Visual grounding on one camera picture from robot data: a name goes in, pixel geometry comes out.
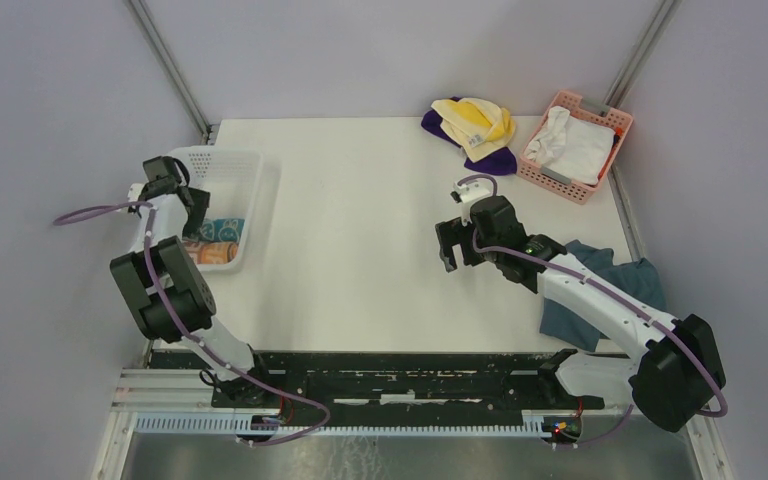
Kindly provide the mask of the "white plastic basket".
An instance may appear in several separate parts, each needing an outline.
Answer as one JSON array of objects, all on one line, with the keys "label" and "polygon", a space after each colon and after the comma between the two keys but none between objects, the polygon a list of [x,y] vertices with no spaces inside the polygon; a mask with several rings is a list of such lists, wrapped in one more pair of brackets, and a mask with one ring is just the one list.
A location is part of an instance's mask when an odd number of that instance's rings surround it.
[{"label": "white plastic basket", "polygon": [[217,146],[180,147],[167,153],[181,160],[190,173],[190,185],[211,194],[205,219],[243,218],[245,227],[235,259],[227,265],[197,265],[203,273],[238,272],[250,252],[256,207],[261,193],[265,156],[256,150]]}]

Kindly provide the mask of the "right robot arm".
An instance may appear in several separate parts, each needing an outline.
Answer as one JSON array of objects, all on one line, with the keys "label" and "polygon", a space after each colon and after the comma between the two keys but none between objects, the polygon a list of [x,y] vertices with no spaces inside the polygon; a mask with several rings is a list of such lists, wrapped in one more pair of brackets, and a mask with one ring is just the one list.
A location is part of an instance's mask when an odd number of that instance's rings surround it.
[{"label": "right robot arm", "polygon": [[447,271],[493,265],[502,276],[557,303],[607,336],[622,357],[577,349],[557,352],[539,373],[537,392],[551,408],[597,397],[642,413],[676,432],[695,416],[728,414],[723,364],[712,327],[635,299],[586,267],[545,235],[529,235],[514,206],[498,194],[454,190],[458,217],[435,226]]}]

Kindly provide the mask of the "cream rabbit text towel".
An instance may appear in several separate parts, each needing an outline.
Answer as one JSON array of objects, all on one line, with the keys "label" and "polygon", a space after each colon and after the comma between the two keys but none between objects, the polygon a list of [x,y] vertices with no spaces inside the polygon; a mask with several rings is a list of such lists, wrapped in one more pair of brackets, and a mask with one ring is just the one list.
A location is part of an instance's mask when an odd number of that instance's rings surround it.
[{"label": "cream rabbit text towel", "polygon": [[227,265],[238,252],[235,242],[184,241],[187,254],[197,265]]}]

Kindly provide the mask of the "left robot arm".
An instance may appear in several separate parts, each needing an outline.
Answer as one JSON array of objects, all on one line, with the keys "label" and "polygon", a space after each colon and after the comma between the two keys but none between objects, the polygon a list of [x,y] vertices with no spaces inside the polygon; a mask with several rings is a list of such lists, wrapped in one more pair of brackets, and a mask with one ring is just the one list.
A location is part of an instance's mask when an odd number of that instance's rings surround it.
[{"label": "left robot arm", "polygon": [[185,243],[204,223],[211,195],[194,186],[175,157],[146,160],[146,184],[131,210],[140,218],[130,252],[110,271],[139,331],[149,340],[179,343],[207,363],[204,381],[237,406],[260,407],[275,384],[261,357],[231,333]]}]

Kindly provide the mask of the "yellow cloth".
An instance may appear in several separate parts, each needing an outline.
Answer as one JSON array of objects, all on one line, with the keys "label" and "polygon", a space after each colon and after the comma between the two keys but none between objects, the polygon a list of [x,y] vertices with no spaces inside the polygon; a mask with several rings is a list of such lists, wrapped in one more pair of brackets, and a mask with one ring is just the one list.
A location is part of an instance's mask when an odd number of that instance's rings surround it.
[{"label": "yellow cloth", "polygon": [[474,163],[507,147],[517,125],[510,112],[480,98],[440,99],[431,109],[442,119],[443,132],[455,141]]}]

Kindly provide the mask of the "teal bunny pattern towel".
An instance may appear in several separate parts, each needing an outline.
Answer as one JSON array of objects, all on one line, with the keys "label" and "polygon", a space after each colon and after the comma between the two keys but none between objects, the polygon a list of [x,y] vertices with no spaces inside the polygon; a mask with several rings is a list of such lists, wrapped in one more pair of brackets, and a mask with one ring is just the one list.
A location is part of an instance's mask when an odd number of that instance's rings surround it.
[{"label": "teal bunny pattern towel", "polygon": [[196,239],[206,243],[239,244],[244,227],[243,218],[205,219],[197,231]]}]

